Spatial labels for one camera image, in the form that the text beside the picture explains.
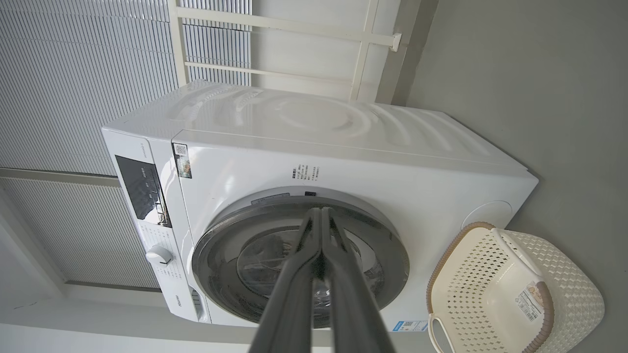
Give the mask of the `cream metal window railing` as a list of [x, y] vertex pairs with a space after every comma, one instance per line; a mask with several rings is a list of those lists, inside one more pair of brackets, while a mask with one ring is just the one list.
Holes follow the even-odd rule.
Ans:
[[167, 0], [168, 14], [170, 16], [171, 44], [174, 53], [175, 72], [179, 86], [187, 85], [188, 69], [190, 67], [203, 67], [207, 69], [229, 70], [233, 72], [256, 74], [261, 76], [278, 76], [301, 80], [320, 80], [331, 82], [330, 78], [322, 76], [303, 76], [289, 73], [272, 72], [267, 70], [256, 70], [242, 67], [230, 67], [226, 65], [213, 65], [208, 63], [191, 62], [186, 59], [186, 45], [183, 33], [183, 18], [195, 19], [207, 22], [233, 23], [251, 27], [263, 27], [293, 33], [311, 34], [350, 40], [360, 44], [355, 69], [351, 80], [351, 90], [348, 98], [357, 100], [361, 83], [363, 82], [364, 67], [366, 65], [368, 49], [370, 45], [388, 47], [393, 52], [398, 52], [402, 33], [390, 35], [375, 34], [373, 32], [375, 16], [377, 13], [379, 0], [368, 0], [368, 8], [364, 28], [361, 31], [349, 30], [338, 26], [319, 25], [307, 22], [295, 22], [291, 20], [276, 19], [271, 17], [257, 16], [254, 14], [240, 14], [226, 11], [210, 9], [197, 9], [193, 7], [179, 6], [180, 0]]

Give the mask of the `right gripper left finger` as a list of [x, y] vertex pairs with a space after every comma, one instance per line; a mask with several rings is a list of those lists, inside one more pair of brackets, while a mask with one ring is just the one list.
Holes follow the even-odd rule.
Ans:
[[324, 270], [321, 226], [321, 208], [308, 210], [248, 353], [311, 353], [314, 282]]

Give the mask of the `cream perforated laundry basket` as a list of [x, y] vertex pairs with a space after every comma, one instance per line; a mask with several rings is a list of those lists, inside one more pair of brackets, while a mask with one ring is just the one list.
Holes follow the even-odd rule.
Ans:
[[[528, 322], [515, 296], [540, 290], [544, 317]], [[444, 332], [451, 353], [568, 353], [603, 320], [605, 303], [590, 278], [536, 235], [489, 223], [463, 228], [448, 246], [426, 291], [428, 334]]]

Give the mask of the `black glossy display panel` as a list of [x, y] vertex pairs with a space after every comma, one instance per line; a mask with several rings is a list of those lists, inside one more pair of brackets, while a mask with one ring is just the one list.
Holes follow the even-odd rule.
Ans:
[[154, 164], [116, 156], [137, 219], [171, 228], [171, 220]]

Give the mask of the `printed sticker label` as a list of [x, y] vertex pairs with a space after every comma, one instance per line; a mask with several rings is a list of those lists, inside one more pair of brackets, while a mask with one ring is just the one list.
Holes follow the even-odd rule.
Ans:
[[514, 302], [528, 322], [542, 320], [545, 314], [540, 290], [534, 283], [527, 284], [514, 299]]

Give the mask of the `dark round washer door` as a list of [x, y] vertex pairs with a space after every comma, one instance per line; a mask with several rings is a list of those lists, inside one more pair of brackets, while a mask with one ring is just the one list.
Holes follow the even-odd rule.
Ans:
[[200, 239], [191, 269], [203, 293], [227, 313], [260, 322], [280, 272], [300, 244], [312, 208], [329, 207], [379, 308], [390, 304], [410, 274], [408, 254], [388, 220], [365, 206], [323, 196], [279, 194], [220, 215]]

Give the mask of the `QR code label sticker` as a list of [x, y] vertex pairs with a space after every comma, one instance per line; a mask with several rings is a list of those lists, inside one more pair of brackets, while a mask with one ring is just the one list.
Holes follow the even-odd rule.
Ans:
[[192, 179], [190, 156], [186, 144], [172, 143], [174, 159], [180, 178]]

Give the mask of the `white front-load washing machine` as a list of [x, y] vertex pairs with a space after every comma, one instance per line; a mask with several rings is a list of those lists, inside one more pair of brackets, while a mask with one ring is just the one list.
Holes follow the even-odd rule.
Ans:
[[[193, 82], [108, 123], [102, 134], [168, 310], [218, 326], [256, 327], [216, 306], [191, 269], [195, 246], [218, 216], [273, 195], [320, 192], [365, 206], [395, 228], [410, 261], [401, 293], [380, 308], [386, 328], [428, 320], [428, 280], [471, 223], [505, 228], [538, 179], [446, 114], [383, 103]], [[172, 143], [186, 144], [192, 179], [180, 178]], [[171, 228], [137, 219], [116, 156], [154, 164]]]

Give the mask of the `white slatted window blind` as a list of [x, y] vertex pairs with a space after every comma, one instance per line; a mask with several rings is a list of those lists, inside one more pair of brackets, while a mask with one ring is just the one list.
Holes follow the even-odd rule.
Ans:
[[[0, 168], [114, 176], [101, 127], [178, 87], [167, 0], [0, 0]], [[118, 183], [0, 188], [67, 281], [159, 288]]]

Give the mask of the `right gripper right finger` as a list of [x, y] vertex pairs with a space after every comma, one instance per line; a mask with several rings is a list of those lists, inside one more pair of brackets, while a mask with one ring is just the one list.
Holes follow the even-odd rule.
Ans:
[[334, 353], [395, 353], [344, 227], [330, 207], [321, 210], [321, 259], [330, 286]]

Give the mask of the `white washing machine dial knob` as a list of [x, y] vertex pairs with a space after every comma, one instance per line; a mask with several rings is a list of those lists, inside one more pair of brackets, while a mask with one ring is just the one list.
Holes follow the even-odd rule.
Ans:
[[173, 261], [171, 252], [159, 245], [152, 246], [147, 250], [145, 257], [156, 268], [166, 268]]

